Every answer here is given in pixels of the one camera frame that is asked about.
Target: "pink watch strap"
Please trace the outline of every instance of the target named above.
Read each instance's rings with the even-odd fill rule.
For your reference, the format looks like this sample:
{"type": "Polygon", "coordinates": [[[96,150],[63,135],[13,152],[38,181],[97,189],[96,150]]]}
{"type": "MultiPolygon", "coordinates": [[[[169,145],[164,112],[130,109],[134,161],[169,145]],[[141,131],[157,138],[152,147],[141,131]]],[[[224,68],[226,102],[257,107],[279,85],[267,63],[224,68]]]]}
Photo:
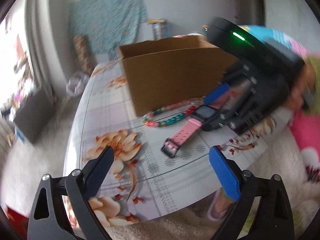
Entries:
{"type": "Polygon", "coordinates": [[[162,151],[169,157],[174,157],[180,146],[201,127],[202,123],[195,119],[190,118],[186,124],[170,139],[167,139],[162,147],[162,151]]]}

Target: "hand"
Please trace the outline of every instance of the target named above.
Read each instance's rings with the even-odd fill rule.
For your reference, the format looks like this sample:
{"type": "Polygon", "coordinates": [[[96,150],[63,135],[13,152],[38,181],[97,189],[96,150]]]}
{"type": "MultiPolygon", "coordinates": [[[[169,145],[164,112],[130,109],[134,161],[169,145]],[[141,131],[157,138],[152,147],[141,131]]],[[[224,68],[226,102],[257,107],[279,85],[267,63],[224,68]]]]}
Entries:
{"type": "Polygon", "coordinates": [[[305,65],[302,68],[300,76],[297,78],[295,84],[291,89],[291,94],[288,97],[284,107],[297,111],[302,108],[304,100],[302,97],[303,92],[309,88],[310,91],[314,90],[316,83],[316,72],[311,65],[311,62],[305,60],[305,65]]]}

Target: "pink bead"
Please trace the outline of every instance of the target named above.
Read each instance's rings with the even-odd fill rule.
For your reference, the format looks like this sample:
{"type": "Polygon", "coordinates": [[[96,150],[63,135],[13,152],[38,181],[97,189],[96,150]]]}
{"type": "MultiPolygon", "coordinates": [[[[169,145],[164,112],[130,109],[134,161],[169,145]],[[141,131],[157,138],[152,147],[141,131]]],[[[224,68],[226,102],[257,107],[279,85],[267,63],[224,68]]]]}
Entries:
{"type": "Polygon", "coordinates": [[[152,121],[149,126],[150,126],[150,127],[157,127],[157,123],[156,123],[155,121],[152,121]]]}

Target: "watch screen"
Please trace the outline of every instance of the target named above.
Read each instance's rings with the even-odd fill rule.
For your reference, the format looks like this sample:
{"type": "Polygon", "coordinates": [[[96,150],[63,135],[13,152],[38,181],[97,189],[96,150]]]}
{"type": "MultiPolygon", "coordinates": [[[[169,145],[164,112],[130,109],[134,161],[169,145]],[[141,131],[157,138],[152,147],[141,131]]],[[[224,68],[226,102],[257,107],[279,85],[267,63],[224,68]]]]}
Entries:
{"type": "Polygon", "coordinates": [[[207,119],[215,113],[215,110],[208,106],[201,106],[196,110],[196,114],[200,115],[201,117],[207,119]]]}

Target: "brown cardboard box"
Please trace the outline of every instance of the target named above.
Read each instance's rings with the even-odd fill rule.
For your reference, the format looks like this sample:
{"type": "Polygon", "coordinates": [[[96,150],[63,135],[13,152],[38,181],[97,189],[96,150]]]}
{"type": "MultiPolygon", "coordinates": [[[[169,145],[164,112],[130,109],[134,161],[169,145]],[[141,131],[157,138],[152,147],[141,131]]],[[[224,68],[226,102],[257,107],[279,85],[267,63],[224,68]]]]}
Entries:
{"type": "Polygon", "coordinates": [[[117,53],[137,116],[209,94],[236,60],[201,36],[123,45],[117,53]]]}

